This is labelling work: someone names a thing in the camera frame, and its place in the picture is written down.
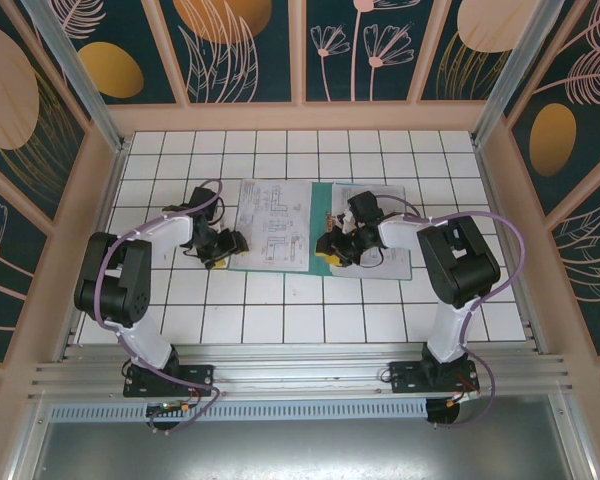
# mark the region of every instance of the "enclosure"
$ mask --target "enclosure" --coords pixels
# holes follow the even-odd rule
[[[434,328],[421,252],[379,280],[208,271],[178,247],[148,312],[223,393],[152,436],[73,292],[93,232],[207,179],[228,228],[243,179],[511,220],[522,274],[468,337],[495,385],[479,365],[461,415],[496,388],[489,414],[434,430],[426,394],[383,382]],[[477,225],[501,285],[521,248]],[[0,0],[0,479],[72,474],[600,478],[600,0]]]

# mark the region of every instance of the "dark teal wallpaper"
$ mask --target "dark teal wallpaper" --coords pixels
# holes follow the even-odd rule
[[[589,4],[512,131],[548,214],[600,162],[600,0]]]
[[[406,100],[432,3],[308,0],[307,101]]]
[[[49,3],[105,103],[175,102],[140,0]]]
[[[46,239],[0,196],[0,362],[9,348]]]
[[[287,0],[160,0],[192,103],[291,101]]]
[[[553,238],[600,355],[600,187],[553,230]]]
[[[53,219],[83,138],[0,8],[0,172]]]
[[[553,24],[551,31],[547,34],[546,38],[544,39],[544,42],[543,42],[542,46],[540,47],[540,50],[538,51],[538,54],[536,55],[535,60],[531,63],[531,65],[527,69],[527,72],[525,73],[524,78],[520,81],[520,84],[518,85],[518,88],[516,88],[515,92],[513,92],[513,95],[511,96],[509,103],[507,103],[507,106],[504,109],[505,116],[507,116],[507,117],[509,116],[509,114],[511,113],[511,110],[518,102],[520,95],[522,95],[522,92],[524,91],[524,89],[527,88],[527,84],[529,83],[529,77],[531,77],[532,72],[535,72],[536,68],[538,68],[538,64],[542,60],[542,57],[544,57],[544,54],[547,52],[547,48],[549,48],[549,45],[551,45],[551,42],[553,42],[553,39],[556,36],[556,33],[558,33],[558,30],[560,30],[560,27],[562,26],[562,22],[564,22],[565,17],[569,14],[569,11],[571,11],[571,7],[573,7],[573,2],[575,2],[575,0],[565,0],[564,3],[562,4],[562,9],[560,10],[560,15],[558,15],[558,18],[557,18],[556,22]]]
[[[534,6],[533,0],[453,0],[422,100],[486,100]]]

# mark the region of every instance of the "white tiled floor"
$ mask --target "white tiled floor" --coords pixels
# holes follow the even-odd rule
[[[109,231],[121,234],[179,204],[208,178],[223,179],[233,226],[240,179],[303,178],[402,185],[427,216],[488,211],[466,132],[139,132],[131,147]],[[478,218],[507,278],[493,221]],[[207,272],[182,249],[153,265],[150,314],[165,338],[197,343],[422,342],[437,297],[419,252],[413,280]],[[79,343],[115,343],[91,320]],[[509,289],[476,312],[471,341],[524,341]]]

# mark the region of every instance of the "paper sheet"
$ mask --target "paper sheet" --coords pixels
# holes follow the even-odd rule
[[[362,192],[371,192],[374,195],[393,195],[405,199],[404,187],[384,186],[384,185],[352,185],[344,183],[335,183],[332,190],[331,213],[340,215],[347,209],[347,200],[354,195]],[[388,198],[379,198],[378,206],[385,214],[391,212],[404,212],[404,206],[396,200]],[[389,248],[382,251],[384,261],[377,248],[368,250],[360,259],[360,267],[351,265],[346,268],[330,267],[331,273],[335,277],[349,278],[383,278],[394,280],[411,280],[411,254],[409,250],[403,248]]]
[[[236,230],[249,252],[231,257],[240,270],[309,270],[311,182],[243,180]]]

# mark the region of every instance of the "gold circle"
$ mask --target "gold circle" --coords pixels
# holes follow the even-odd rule
[[[458,34],[471,50],[512,50],[529,22],[537,0],[462,0]]]
[[[213,43],[236,43],[243,40],[235,32],[225,1],[240,28],[242,18],[256,36],[265,29],[271,19],[271,0],[173,0],[178,15],[193,33]]]
[[[18,44],[0,30],[0,148],[13,150],[27,143],[39,109],[36,72]]]
[[[569,160],[575,143],[573,113],[564,105],[550,103],[540,111],[531,128],[531,165],[540,175],[555,175]]]
[[[96,88],[105,95],[129,98],[144,86],[142,70],[131,55],[107,42],[94,42],[78,51]]]

